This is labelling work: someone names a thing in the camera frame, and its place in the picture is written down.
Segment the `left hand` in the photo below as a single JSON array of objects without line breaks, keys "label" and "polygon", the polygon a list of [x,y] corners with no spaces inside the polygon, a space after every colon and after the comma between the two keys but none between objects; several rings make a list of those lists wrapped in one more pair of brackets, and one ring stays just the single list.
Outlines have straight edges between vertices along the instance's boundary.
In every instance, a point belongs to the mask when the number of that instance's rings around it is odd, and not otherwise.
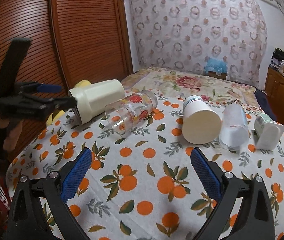
[{"label": "left hand", "polygon": [[[0,129],[7,128],[9,125],[8,119],[2,119],[0,117]],[[19,137],[22,132],[22,122],[20,121],[13,129],[10,130],[10,132],[7,134],[4,142],[3,142],[3,149],[7,152],[12,152],[19,140]]]}]

